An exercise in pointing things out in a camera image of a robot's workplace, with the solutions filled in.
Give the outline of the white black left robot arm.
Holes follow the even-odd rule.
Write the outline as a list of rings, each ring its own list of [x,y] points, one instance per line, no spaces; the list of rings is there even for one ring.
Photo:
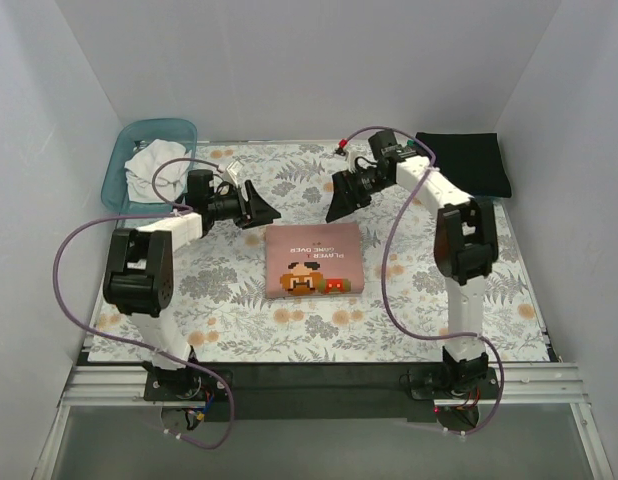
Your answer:
[[[104,275],[105,301],[130,320],[148,346],[145,368],[160,388],[180,399],[196,397],[204,382],[189,366],[196,357],[170,308],[174,253],[206,236],[218,221],[250,229],[281,218],[250,180],[240,186],[224,173],[215,185],[213,177],[208,169],[187,174],[186,212],[138,228],[115,229]]]

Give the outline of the pink t shirt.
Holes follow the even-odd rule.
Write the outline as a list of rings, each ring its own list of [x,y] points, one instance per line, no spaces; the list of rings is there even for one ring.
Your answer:
[[[268,299],[358,295],[364,290],[356,223],[269,226],[265,260]]]

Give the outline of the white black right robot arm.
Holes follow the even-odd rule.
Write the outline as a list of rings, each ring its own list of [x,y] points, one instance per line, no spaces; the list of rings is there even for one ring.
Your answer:
[[[486,279],[498,259],[494,207],[454,185],[436,166],[434,151],[416,137],[402,145],[400,131],[367,128],[373,159],[362,168],[358,156],[342,139],[334,153],[347,160],[345,170],[332,176],[333,195],[326,220],[334,222],[367,207],[371,197],[399,186],[418,200],[436,221],[433,256],[445,280],[447,331],[442,362],[434,387],[463,392],[486,379],[495,349],[483,334]]]

